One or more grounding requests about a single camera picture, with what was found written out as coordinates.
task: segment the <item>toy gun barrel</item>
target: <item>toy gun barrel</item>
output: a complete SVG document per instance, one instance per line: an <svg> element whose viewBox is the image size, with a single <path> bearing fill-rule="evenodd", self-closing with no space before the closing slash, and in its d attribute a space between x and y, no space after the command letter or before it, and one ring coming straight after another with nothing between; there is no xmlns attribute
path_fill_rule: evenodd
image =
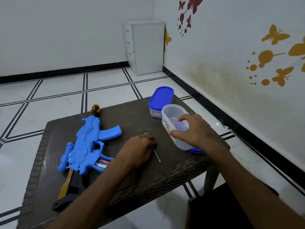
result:
<svg viewBox="0 0 305 229"><path fill-rule="evenodd" d="M94 116L96 116L96 114L97 113L99 113L99 105L98 104L94 104L93 106L92 106L92 109L90 110L90 112L91 112L91 115L94 115Z"/></svg>
<svg viewBox="0 0 305 229"><path fill-rule="evenodd" d="M60 159L60 164L59 166L57 167L57 170L59 172L63 172L67 169L67 162L68 162L68 158L69 158L69 153L74 149L74 143L72 142L69 142L67 143L67 146L66 146L66 151L65 153L63 154L63 156L61 157Z"/></svg>

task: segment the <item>hand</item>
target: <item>hand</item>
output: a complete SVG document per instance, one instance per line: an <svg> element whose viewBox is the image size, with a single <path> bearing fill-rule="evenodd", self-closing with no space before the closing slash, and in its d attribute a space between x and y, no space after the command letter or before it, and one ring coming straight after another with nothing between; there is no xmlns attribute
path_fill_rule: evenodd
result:
<svg viewBox="0 0 305 229"><path fill-rule="evenodd" d="M151 154L151 146L157 142L149 133L130 138L125 142L116 157L123 158L132 168L139 167L146 162Z"/></svg>
<svg viewBox="0 0 305 229"><path fill-rule="evenodd" d="M226 149L222 144L224 141L221 140L221 137L200 115L184 114L179 117L178 121L181 122L183 120L189 122L189 129L186 131L172 130L170 131L172 137L180 139L208 154L215 150Z"/></svg>

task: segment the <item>drawer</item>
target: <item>drawer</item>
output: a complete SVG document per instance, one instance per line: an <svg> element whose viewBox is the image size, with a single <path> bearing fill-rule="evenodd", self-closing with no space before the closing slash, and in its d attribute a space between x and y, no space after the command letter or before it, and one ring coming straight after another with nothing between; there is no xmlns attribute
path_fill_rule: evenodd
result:
<svg viewBox="0 0 305 229"><path fill-rule="evenodd" d="M127 54L133 61L135 61L135 52L132 51L129 47L127 47Z"/></svg>
<svg viewBox="0 0 305 229"><path fill-rule="evenodd" d="M130 67L132 68L132 70L137 73L137 66L135 61L133 61L129 56L128 56L128 63L130 65Z"/></svg>
<svg viewBox="0 0 305 229"><path fill-rule="evenodd" d="M125 34L129 38L133 39L132 26L128 24L124 24L124 30L125 30Z"/></svg>
<svg viewBox="0 0 305 229"><path fill-rule="evenodd" d="M127 35L125 35L125 39L126 39L126 45L132 50L135 51L135 44L133 39L129 38Z"/></svg>

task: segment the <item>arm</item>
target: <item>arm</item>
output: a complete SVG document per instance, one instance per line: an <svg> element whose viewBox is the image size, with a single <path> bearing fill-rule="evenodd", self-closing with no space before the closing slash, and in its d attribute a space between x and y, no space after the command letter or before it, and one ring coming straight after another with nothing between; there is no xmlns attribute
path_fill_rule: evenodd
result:
<svg viewBox="0 0 305 229"><path fill-rule="evenodd" d="M130 138L96 181L72 202L48 229L96 228L126 175L146 162L156 144L148 133Z"/></svg>
<svg viewBox="0 0 305 229"><path fill-rule="evenodd" d="M189 122L189 130L170 135L211 157L254 228L305 228L305 221L231 155L200 115L185 114L182 120Z"/></svg>

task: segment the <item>black baseboard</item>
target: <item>black baseboard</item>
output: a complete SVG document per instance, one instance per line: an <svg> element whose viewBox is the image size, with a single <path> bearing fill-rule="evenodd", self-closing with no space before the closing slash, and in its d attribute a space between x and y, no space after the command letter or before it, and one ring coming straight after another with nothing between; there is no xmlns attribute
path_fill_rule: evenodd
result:
<svg viewBox="0 0 305 229"><path fill-rule="evenodd" d="M82 66L82 67L74 67L74 68L52 70L52 71L42 71L42 72L26 73L19 75L1 76L0 84L20 82L20 81L26 81L32 79L50 78L50 77L62 76L62 75L72 75L72 74L84 73L84 72L102 71L102 70L123 68L127 66L129 66L128 61L124 61L124 62L113 62L107 64L93 65L93 66Z"/></svg>
<svg viewBox="0 0 305 229"><path fill-rule="evenodd" d="M304 193L295 186L288 178L286 178L280 171L285 173L288 177L290 177L293 181L295 181L298 185L300 185L303 189L305 189L305 172L289 161L287 158L279 154L276 150L271 148L257 136L252 134L249 130L241 126L236 120L227 115L224 111L222 111L219 107L197 92L190 85L185 83L179 77L177 77L174 73L172 73L169 69L163 66L163 72L168 75L171 79L173 79L178 85L180 85L183 89L185 89L194 99L196 99L199 103L201 103L210 113L212 113L216 118L218 118L225 126L228 126L234 133L246 142L250 147L254 148L254 151L258 151L258 155L264 159L269 165L271 165L282 177L284 177L290 184L292 184L296 189L298 189L303 195Z"/></svg>

